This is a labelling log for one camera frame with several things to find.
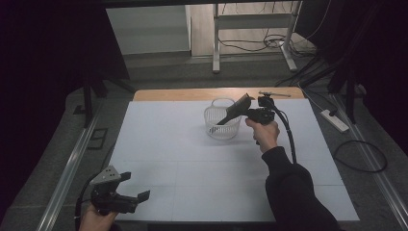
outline person's arm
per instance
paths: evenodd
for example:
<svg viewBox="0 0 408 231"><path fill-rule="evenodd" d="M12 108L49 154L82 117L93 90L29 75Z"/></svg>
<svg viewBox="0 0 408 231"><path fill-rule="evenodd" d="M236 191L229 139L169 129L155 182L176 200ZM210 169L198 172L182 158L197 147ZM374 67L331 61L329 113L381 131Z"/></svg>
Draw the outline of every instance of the person's arm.
<svg viewBox="0 0 408 231"><path fill-rule="evenodd" d="M102 216L90 204L82 217L79 231L109 231L116 216L117 212L110 212L106 216Z"/></svg>
<svg viewBox="0 0 408 231"><path fill-rule="evenodd" d="M262 159L268 165L266 190L278 226L285 231L340 230L333 215L315 197L309 171L293 165L285 149L277 145L277 123L264 126L250 119L245 122L254 129L254 139L259 142L264 153Z"/></svg>

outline metal frame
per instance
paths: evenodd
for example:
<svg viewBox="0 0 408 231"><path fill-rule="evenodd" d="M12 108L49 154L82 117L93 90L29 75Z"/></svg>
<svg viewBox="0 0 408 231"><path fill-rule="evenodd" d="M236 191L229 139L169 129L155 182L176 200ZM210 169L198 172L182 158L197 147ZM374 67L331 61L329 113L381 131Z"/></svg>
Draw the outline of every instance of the metal frame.
<svg viewBox="0 0 408 231"><path fill-rule="evenodd" d="M288 64L289 70L297 71L296 64L291 54L290 42L294 25L300 10L301 1L297 1L291 13L273 14L242 14L242 15L219 15L218 4L214 4L214 50L213 50L213 72L220 72L219 59L219 30L228 29L262 29L262 28L288 28L285 41L280 42L281 51Z"/></svg>
<svg viewBox="0 0 408 231"><path fill-rule="evenodd" d="M47 208L42 215L41 221L38 224L38 231L52 230L54 227L55 221L57 220L58 214L60 213L66 198L66 194L68 193L69 187L71 186L72 180L78 169L78 165L81 163L81 159L87 148L93 129L100 116L103 102L104 101L101 100L101 102L98 104L95 115L90 121L89 126L84 128L79 139L77 140L71 156L66 163L63 174L61 175L60 181L58 182L58 185L55 188L50 201L48 202Z"/></svg>

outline black sleeve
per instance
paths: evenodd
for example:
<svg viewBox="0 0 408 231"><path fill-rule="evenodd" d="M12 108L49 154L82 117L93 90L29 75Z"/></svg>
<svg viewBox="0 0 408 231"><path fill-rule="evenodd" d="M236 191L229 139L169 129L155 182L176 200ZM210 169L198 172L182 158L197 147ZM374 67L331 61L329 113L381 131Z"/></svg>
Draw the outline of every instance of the black sleeve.
<svg viewBox="0 0 408 231"><path fill-rule="evenodd" d="M315 197L309 171L292 164L283 147L272 148L262 159L269 168L267 196L280 230L340 230L333 215Z"/></svg>

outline power strip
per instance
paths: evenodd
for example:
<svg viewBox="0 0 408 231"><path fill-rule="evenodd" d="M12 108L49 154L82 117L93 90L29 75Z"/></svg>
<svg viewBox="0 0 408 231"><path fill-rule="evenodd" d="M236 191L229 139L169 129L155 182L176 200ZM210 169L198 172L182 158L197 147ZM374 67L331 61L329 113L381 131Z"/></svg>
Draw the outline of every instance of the power strip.
<svg viewBox="0 0 408 231"><path fill-rule="evenodd" d="M345 125L341 120L339 120L335 115L330 116L330 111L324 110L320 113L324 118L327 119L333 126L339 130L339 132L343 133L348 130L348 126Z"/></svg>

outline gray carpet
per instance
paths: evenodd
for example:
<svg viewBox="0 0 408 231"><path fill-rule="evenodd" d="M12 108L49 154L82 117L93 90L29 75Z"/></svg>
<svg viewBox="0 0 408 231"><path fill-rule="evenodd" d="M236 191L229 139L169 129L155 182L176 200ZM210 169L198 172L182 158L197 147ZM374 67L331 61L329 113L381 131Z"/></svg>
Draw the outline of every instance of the gray carpet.
<svg viewBox="0 0 408 231"><path fill-rule="evenodd" d="M180 57L166 59L149 58L136 62L134 57L125 57L131 76L127 84L139 90L144 89L185 89L185 88L223 88L223 87L272 87L281 79L291 76L281 56L232 57L224 58L221 72L212 73L209 59L184 59ZM302 67L310 59L296 59ZM93 103L102 103L101 117L96 129L108 129L107 138L100 150L87 150L76 172L64 205L56 219L54 230L74 230L74 207L76 198L86 180L104 164L105 156L115 144L115 139L133 94L105 82L109 94L106 99L93 97ZM310 88L322 94L325 92L327 79L313 84ZM321 97L310 94L322 107L331 107ZM75 108L83 105L82 91L76 90L66 99L66 110L52 141L45 150L40 162L33 171L20 194L7 212L0 230L35 230L42 217L67 159L82 132L84 115L74 115ZM319 108L314 107L321 131L331 151L343 141L351 139L350 134L340 134L332 125L319 115ZM386 154L389 176L402 198L408 202L408 160L406 155L394 143L390 136L372 118L361 99L356 99L355 116L359 129L367 141L378 145ZM89 146L97 146L100 141L91 141ZM345 146L341 158L355 166L365 167L365 162L354 144ZM346 188L350 194L360 221L342 223L349 231L402 230L395 219L388 202L377 187L370 173L361 173L336 163ZM183 226L169 224L121 223L123 230L183 230ZM264 230L272 227L254 226L253 224L198 225L188 226L189 230Z"/></svg>

